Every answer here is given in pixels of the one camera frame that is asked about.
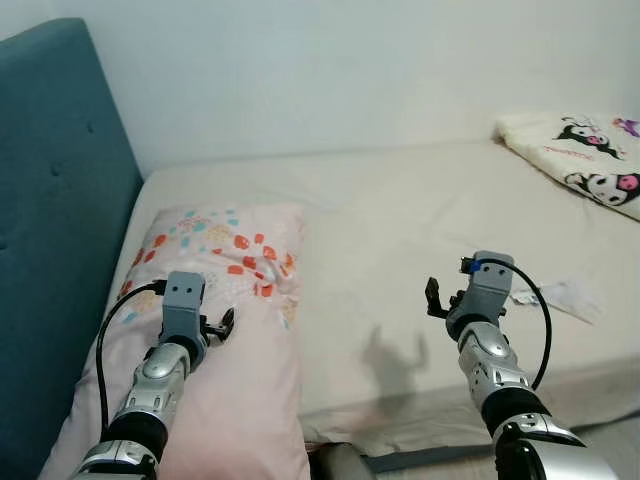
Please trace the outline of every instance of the headboard button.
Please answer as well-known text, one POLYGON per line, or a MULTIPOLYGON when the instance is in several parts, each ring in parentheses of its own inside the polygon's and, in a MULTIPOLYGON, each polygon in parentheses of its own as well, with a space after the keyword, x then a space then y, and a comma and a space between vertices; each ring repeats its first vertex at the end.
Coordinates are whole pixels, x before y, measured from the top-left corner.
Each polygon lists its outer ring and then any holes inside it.
POLYGON ((62 165, 60 163, 52 163, 50 169, 51 175, 54 177, 59 177, 62 173, 62 165))

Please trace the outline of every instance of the teal headboard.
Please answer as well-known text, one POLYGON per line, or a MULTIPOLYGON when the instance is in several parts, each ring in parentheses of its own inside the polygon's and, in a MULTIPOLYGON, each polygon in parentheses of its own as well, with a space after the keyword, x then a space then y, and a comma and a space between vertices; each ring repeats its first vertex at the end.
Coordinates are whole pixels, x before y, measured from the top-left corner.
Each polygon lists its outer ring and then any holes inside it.
POLYGON ((0 42, 0 476, 69 413, 141 178, 85 23, 0 42))

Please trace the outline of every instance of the cartoon character print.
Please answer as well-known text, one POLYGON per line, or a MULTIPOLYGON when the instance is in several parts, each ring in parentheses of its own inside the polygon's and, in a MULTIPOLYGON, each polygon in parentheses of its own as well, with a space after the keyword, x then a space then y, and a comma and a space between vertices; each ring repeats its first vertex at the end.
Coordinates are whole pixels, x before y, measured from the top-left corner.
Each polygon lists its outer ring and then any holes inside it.
POLYGON ((636 125, 638 125, 637 120, 625 120, 624 118, 614 118, 613 126, 616 128, 621 128, 629 135, 634 136, 636 138, 640 138, 640 133, 636 130, 636 125))
POLYGON ((617 150, 611 147, 609 137, 604 135, 600 128, 588 121, 576 121, 573 117, 564 117, 563 122, 569 122, 556 140, 575 140, 583 145, 595 147, 599 152, 608 153, 613 158, 620 160, 617 150))
MULTIPOLYGON (((198 255, 214 255, 222 257, 224 273, 219 271, 200 272, 205 278, 207 288, 215 289, 223 277, 228 278, 230 294, 238 295, 245 292, 265 301, 277 301, 280 308, 280 321, 285 329, 295 322, 297 298, 291 293, 295 282, 296 257, 287 251, 276 251, 276 245, 268 241, 264 233, 254 235, 240 235, 233 227, 239 225, 235 210, 228 209, 224 213, 211 212, 207 218, 197 215, 195 210, 189 211, 177 223, 168 227, 164 233, 148 237, 138 250, 127 279, 122 284, 118 299, 129 293, 133 288, 132 271, 135 267, 158 261, 158 252, 167 245, 177 244, 182 249, 193 247, 191 253, 198 255)), ((142 292, 136 295, 126 307, 121 310, 120 322, 129 324, 140 315, 159 308, 160 297, 153 292, 142 292)))
POLYGON ((640 196, 640 174, 628 175, 572 173, 564 179, 572 189, 593 200, 617 207, 640 196))

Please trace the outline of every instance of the white wall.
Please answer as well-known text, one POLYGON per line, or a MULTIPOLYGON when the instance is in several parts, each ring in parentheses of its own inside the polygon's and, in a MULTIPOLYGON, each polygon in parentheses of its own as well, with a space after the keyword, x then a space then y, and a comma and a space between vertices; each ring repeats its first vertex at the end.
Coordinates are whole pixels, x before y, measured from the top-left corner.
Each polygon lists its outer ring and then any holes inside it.
POLYGON ((90 27, 144 174, 640 113, 637 0, 50 0, 90 27))
POLYGON ((0 40, 50 18, 47 0, 0 0, 0 40))

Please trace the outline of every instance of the robotic arm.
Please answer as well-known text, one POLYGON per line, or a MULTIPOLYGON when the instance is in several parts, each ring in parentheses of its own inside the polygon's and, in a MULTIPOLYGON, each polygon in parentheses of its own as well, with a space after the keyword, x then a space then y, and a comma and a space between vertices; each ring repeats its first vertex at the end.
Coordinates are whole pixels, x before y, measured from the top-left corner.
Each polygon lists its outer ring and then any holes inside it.
POLYGON ((198 274, 169 275, 159 344, 136 369, 129 395, 73 480, 155 480, 184 382, 204 359, 208 335, 223 342, 233 329, 233 310, 218 326, 200 315, 204 287, 198 274))
POLYGON ((493 437, 500 480, 614 480, 604 460, 589 451, 570 430, 550 415, 529 386, 498 317, 511 289, 508 255, 479 251, 463 258, 460 271, 469 275, 466 291, 442 309, 438 282, 430 278, 425 294, 431 316, 445 318, 449 336, 458 344, 460 368, 471 397, 493 437))

